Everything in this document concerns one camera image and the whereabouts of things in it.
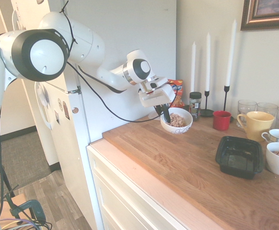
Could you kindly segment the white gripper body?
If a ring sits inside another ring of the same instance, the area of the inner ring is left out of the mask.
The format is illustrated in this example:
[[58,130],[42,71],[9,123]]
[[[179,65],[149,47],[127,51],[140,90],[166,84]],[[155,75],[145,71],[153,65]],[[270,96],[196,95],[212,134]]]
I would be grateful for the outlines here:
[[154,90],[152,93],[139,92],[139,99],[144,107],[152,107],[162,104],[169,104],[175,98],[175,92],[170,84],[165,84],[162,87]]

